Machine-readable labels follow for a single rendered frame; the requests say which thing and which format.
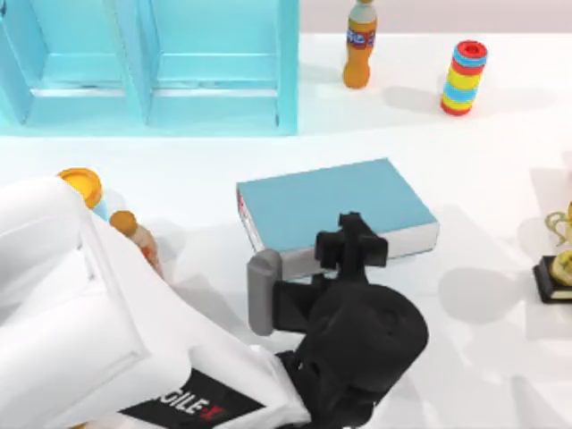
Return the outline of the light blue rack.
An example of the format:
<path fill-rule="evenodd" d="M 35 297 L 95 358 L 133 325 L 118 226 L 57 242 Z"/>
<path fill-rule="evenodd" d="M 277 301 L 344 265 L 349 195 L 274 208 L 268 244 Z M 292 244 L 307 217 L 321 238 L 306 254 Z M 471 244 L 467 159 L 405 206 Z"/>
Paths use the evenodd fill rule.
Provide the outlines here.
<path fill-rule="evenodd" d="M 0 0 L 0 135 L 298 129 L 299 0 Z"/>

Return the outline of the orange soda bottle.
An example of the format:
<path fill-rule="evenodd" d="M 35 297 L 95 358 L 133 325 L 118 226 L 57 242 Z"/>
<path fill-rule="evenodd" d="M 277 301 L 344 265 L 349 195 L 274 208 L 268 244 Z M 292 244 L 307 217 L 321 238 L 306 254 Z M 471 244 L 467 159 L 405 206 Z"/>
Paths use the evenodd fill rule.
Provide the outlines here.
<path fill-rule="evenodd" d="M 363 88 L 370 78 L 369 59 L 377 31 L 377 12 L 373 2 L 374 0 L 356 0 L 349 13 L 346 34 L 348 57 L 342 74 L 348 88 Z"/>

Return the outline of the pale blue bottle orange lid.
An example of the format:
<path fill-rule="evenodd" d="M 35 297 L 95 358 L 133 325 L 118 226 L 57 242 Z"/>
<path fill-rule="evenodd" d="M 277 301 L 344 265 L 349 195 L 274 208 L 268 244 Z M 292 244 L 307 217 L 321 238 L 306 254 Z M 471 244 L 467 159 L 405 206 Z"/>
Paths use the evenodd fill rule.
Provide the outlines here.
<path fill-rule="evenodd" d="M 57 176 L 75 188 L 83 197 L 86 206 L 104 221 L 109 214 L 105 194 L 99 176 L 89 168 L 73 167 L 61 170 Z"/>

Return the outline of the gold trophy black base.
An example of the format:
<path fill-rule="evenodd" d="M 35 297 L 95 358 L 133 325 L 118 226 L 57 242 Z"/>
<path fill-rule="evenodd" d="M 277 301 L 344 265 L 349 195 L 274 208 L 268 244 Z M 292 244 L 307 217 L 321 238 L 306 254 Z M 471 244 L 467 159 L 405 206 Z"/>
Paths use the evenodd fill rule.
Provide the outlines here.
<path fill-rule="evenodd" d="M 544 304 L 572 303 L 572 201 L 565 212 L 552 212 L 544 219 L 558 246 L 569 245 L 554 256 L 543 256 L 533 273 L 539 297 Z"/>

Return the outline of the pale grey rounded box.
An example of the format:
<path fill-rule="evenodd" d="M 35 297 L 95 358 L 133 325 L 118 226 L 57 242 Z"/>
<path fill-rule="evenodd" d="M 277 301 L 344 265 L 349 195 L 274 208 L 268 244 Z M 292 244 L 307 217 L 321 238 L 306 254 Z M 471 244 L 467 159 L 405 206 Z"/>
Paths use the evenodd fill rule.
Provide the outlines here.
<path fill-rule="evenodd" d="M 275 250 L 261 250 L 248 261 L 248 323 L 257 335 L 273 333 L 273 285 L 281 278 L 282 257 Z"/>

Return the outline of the stack of coloured rings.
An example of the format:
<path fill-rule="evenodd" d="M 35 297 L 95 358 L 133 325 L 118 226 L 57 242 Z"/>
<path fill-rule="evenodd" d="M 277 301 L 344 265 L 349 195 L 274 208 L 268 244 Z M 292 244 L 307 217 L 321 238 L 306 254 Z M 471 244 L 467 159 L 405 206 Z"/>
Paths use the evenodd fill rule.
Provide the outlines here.
<path fill-rule="evenodd" d="M 486 46 L 479 41 L 467 39 L 456 44 L 441 95 L 446 114 L 461 116 L 472 109 L 487 55 Z"/>

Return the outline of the small orange capped bottle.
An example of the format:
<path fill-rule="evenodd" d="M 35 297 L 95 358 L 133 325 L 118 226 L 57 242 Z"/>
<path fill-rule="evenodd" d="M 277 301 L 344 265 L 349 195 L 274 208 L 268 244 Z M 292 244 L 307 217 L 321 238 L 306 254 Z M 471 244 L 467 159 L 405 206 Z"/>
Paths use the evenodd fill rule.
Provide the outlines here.
<path fill-rule="evenodd" d="M 156 241 L 152 233 L 139 224 L 136 216 L 131 211 L 115 211 L 109 218 L 109 223 L 132 241 L 157 274 L 160 277 L 164 277 L 159 261 Z"/>

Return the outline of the blue book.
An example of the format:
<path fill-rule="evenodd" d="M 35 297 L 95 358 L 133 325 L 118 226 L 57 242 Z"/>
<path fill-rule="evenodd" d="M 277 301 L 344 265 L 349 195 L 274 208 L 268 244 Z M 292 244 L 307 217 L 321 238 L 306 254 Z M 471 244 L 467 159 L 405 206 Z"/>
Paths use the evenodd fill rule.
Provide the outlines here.
<path fill-rule="evenodd" d="M 340 215 L 358 212 L 389 242 L 390 258 L 432 250 L 440 225 L 387 158 L 238 183 L 241 221 L 256 252 L 282 257 L 287 278 L 320 272 L 315 236 L 338 230 Z"/>

